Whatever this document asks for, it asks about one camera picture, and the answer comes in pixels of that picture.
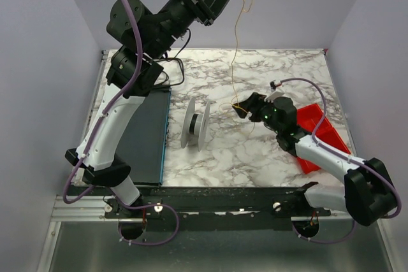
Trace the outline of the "grey plastic cable spool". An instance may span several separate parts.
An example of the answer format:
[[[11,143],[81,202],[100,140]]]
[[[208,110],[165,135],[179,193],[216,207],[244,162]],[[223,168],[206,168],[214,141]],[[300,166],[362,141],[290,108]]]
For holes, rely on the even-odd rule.
[[[182,124],[180,145],[181,148],[185,148],[189,143],[195,141],[197,150],[200,152],[204,147],[207,128],[210,122],[210,102],[207,101],[203,113],[196,113],[195,102],[195,99],[192,98],[186,108]]]

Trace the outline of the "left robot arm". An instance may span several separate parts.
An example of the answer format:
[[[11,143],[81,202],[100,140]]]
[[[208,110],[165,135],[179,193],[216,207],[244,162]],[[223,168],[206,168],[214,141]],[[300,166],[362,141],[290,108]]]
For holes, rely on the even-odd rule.
[[[210,26],[230,0],[169,0],[152,13],[140,0],[117,0],[107,33],[120,43],[111,59],[102,102],[81,144],[67,150],[75,169],[83,169],[90,187],[112,190],[124,206],[140,197],[131,168],[116,153],[136,110],[154,89],[161,61],[193,22]]]

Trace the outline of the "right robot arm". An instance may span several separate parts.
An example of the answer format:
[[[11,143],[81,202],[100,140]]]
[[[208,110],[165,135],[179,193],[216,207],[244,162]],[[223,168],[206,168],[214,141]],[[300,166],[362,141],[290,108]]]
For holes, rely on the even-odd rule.
[[[340,187],[309,187],[304,193],[309,206],[344,211],[364,226],[400,212],[401,200],[385,165],[376,158],[357,158],[314,137],[298,124],[290,98],[254,92],[232,107],[240,118],[261,122],[273,131],[283,151],[319,166],[342,183]]]

